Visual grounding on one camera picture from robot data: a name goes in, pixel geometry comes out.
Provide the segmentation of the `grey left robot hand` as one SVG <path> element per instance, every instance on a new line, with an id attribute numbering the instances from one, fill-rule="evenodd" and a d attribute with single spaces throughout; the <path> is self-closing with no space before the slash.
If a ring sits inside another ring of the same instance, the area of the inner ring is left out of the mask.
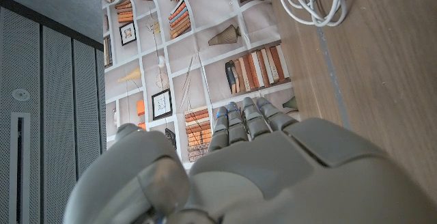
<path id="1" fill-rule="evenodd" d="M 372 142 L 265 98 L 218 110 L 185 169 L 168 138 L 119 127 L 72 191 L 64 223 L 435 223 L 436 204 Z"/>

